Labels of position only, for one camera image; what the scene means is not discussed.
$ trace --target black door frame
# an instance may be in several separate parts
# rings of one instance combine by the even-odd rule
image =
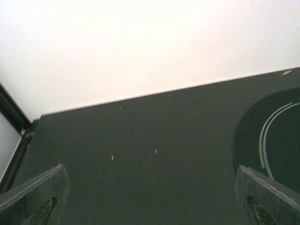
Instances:
[[[21,140],[8,165],[5,174],[0,181],[0,194],[11,189],[15,176],[18,173],[22,159],[32,139],[33,128],[37,121],[31,123],[5,88],[0,84],[0,113],[8,120],[14,129],[21,135]]]

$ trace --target white wall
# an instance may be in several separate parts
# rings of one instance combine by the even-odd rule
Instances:
[[[21,136],[0,113],[0,181],[15,153]]]
[[[167,2],[2,0],[0,81],[33,119],[300,66],[299,0]]]

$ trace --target curved white line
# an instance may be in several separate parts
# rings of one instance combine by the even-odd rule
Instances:
[[[274,116],[278,111],[280,111],[281,109],[283,109],[283,108],[285,108],[285,107],[287,107],[288,105],[291,105],[292,104],[292,102],[291,103],[289,103],[289,104],[286,104],[286,105],[284,105],[284,106],[282,106],[281,108],[279,108],[279,109],[277,109],[268,119],[267,119],[267,121],[265,122],[265,124],[263,125],[263,127],[262,127],[262,131],[261,131],[261,135],[259,136],[259,143],[258,143],[258,152],[259,152],[259,159],[260,159],[260,161],[261,161],[261,165],[262,165],[262,169],[265,167],[265,165],[264,165],[264,160],[263,160],[263,151],[262,151],[262,140],[263,140],[263,132],[264,132],[264,129],[265,129],[265,127],[267,126],[267,124],[268,124],[268,122],[269,122],[269,120],[272,118],[272,116]]]
[[[267,139],[267,133],[268,133],[268,130],[269,130],[269,127],[271,125],[271,123],[273,122],[273,120],[279,116],[282,112],[284,112],[285,110],[289,109],[289,108],[292,108],[296,105],[300,105],[300,103],[295,103],[293,105],[290,105],[289,107],[285,108],[284,110],[282,110],[280,113],[278,113],[271,121],[270,123],[268,124],[267,126],[267,129],[266,129],[266,132],[264,133],[264,136],[263,136],[263,141],[262,141],[262,153],[263,153],[263,158],[264,158],[264,163],[266,165],[266,169],[267,169],[267,172],[268,172],[268,175],[269,177],[274,180],[274,177],[273,177],[273,174],[271,172],[271,169],[270,169],[270,166],[269,166],[269,162],[268,162],[268,158],[267,158],[267,152],[266,152],[266,139]]]

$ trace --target dark gray floor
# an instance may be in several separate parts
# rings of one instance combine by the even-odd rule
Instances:
[[[242,225],[232,143],[259,99],[300,85],[281,72],[42,116],[15,185],[59,162],[64,225]]]

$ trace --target debris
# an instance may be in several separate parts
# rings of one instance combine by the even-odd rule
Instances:
[[[288,71],[285,71],[285,72],[282,74],[282,76],[289,74],[291,71],[292,71],[292,69],[290,69],[290,70],[288,70]]]

